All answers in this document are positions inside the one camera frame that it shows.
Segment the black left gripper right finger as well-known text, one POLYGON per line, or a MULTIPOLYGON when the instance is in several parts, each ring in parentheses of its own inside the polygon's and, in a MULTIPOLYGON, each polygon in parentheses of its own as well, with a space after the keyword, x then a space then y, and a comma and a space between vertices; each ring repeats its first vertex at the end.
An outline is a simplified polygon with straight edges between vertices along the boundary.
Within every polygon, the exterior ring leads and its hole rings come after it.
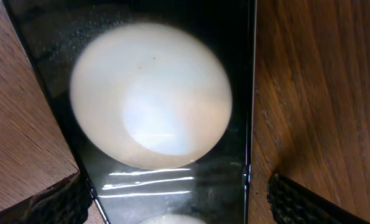
POLYGON ((274 221, 280 224, 369 224, 279 174, 268 181, 267 201, 274 221))

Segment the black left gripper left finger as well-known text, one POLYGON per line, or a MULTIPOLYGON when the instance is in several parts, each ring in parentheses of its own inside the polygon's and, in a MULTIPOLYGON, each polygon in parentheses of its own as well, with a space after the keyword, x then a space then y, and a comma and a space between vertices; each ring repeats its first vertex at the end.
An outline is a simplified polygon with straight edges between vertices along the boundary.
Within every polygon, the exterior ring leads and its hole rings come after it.
POLYGON ((0 224, 82 224, 91 204, 88 184, 77 172, 0 211, 0 224))

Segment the black Samsung Galaxy phone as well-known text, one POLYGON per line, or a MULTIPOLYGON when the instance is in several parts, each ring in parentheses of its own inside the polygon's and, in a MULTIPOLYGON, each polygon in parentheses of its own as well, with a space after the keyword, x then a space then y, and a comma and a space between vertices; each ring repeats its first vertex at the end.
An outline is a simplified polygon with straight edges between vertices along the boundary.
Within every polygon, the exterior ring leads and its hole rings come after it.
POLYGON ((247 223, 255 1, 3 6, 105 223, 247 223))

